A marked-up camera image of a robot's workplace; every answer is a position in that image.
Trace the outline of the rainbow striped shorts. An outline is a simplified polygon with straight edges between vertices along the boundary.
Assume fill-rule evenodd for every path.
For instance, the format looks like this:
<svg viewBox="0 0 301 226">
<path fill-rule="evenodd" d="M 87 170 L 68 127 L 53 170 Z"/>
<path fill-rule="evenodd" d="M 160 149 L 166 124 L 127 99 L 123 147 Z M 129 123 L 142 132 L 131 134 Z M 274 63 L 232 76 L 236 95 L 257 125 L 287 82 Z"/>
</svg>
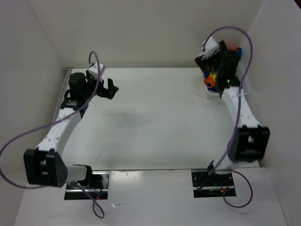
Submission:
<svg viewBox="0 0 301 226">
<path fill-rule="evenodd" d="M 203 74 L 204 84 L 207 87 L 207 90 L 211 93 L 217 93 L 215 89 L 216 85 L 216 74 L 211 70 L 211 68 L 207 65 L 206 71 Z"/>
</svg>

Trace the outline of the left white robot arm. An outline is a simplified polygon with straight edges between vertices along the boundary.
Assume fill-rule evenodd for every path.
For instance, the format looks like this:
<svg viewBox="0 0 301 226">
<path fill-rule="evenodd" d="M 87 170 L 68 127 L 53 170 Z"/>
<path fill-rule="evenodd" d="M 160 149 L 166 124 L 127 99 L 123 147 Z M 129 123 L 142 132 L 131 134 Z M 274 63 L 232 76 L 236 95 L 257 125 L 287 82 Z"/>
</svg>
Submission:
<svg viewBox="0 0 301 226">
<path fill-rule="evenodd" d="M 72 73 L 69 76 L 69 88 L 65 92 L 55 125 L 51 126 L 45 138 L 35 149 L 24 153 L 24 165 L 27 181 L 32 185 L 62 187 L 66 183 L 77 181 L 83 188 L 89 188 L 94 182 L 89 165 L 65 165 L 61 155 L 73 130 L 83 118 L 87 105 L 85 102 L 95 93 L 99 97 L 113 99 L 118 87 L 112 79 L 97 82 L 97 74 L 90 69 L 85 73 Z"/>
</svg>

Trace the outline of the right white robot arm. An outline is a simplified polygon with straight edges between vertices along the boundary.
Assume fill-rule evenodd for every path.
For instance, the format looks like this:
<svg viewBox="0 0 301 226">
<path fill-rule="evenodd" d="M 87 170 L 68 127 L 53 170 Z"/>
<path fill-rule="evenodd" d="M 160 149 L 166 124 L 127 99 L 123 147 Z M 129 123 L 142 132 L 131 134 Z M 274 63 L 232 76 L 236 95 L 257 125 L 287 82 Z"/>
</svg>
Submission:
<svg viewBox="0 0 301 226">
<path fill-rule="evenodd" d="M 270 137 L 269 128 L 252 113 L 237 76 L 241 55 L 241 48 L 229 50 L 224 41 L 209 38 L 195 58 L 207 91 L 220 97 L 234 122 L 224 158 L 212 161 L 207 168 L 206 179 L 211 185 L 219 184 L 228 170 L 263 159 Z"/>
</svg>

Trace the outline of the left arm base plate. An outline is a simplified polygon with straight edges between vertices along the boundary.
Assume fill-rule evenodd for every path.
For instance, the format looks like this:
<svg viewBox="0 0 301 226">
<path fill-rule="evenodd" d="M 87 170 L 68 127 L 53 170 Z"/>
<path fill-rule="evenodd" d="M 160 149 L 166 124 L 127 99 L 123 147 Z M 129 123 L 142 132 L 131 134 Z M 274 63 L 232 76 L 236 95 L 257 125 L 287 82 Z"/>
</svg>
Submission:
<svg viewBox="0 0 301 226">
<path fill-rule="evenodd" d="M 94 199 L 107 200 L 108 188 L 109 188 L 109 171 L 95 170 L 92 172 L 90 182 L 87 183 L 84 180 L 78 182 L 78 184 L 85 189 L 85 191 Z M 67 184 L 64 200 L 89 200 L 89 197 L 76 186 Z"/>
</svg>

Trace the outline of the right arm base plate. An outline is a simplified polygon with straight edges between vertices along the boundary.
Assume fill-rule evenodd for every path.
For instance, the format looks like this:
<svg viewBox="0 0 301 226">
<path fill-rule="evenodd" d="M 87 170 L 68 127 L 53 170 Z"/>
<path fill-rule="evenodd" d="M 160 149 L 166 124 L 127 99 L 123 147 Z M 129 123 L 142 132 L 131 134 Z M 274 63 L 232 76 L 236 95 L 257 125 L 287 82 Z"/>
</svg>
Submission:
<svg viewBox="0 0 301 226">
<path fill-rule="evenodd" d="M 237 196 L 231 173 L 208 175 L 206 170 L 192 170 L 191 177 L 194 198 Z"/>
</svg>

